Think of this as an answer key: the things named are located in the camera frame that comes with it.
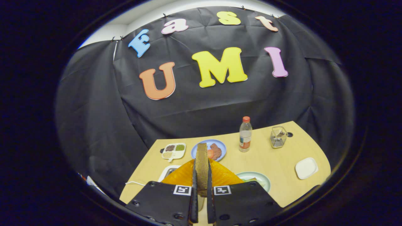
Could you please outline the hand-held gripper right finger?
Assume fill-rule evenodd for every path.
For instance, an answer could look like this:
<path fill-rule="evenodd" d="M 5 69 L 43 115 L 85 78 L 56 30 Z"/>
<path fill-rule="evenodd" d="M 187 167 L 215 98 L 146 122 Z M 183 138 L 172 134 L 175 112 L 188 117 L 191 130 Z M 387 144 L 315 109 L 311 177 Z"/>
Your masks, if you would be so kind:
<path fill-rule="evenodd" d="M 266 226 L 283 210 L 257 181 L 212 186 L 208 170 L 207 221 L 214 226 Z"/>

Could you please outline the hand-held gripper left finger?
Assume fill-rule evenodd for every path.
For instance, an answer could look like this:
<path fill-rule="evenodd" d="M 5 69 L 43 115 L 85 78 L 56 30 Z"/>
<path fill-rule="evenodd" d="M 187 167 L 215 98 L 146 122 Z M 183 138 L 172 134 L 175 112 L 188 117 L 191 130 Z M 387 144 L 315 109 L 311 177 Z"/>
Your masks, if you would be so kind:
<path fill-rule="evenodd" d="M 153 226 L 192 226 L 198 223 L 197 176 L 194 171 L 194 160 L 191 160 L 174 174 L 180 179 L 189 179 L 190 185 L 175 182 L 174 184 L 149 181 L 140 192 L 125 205 L 130 211 L 146 218 Z"/>

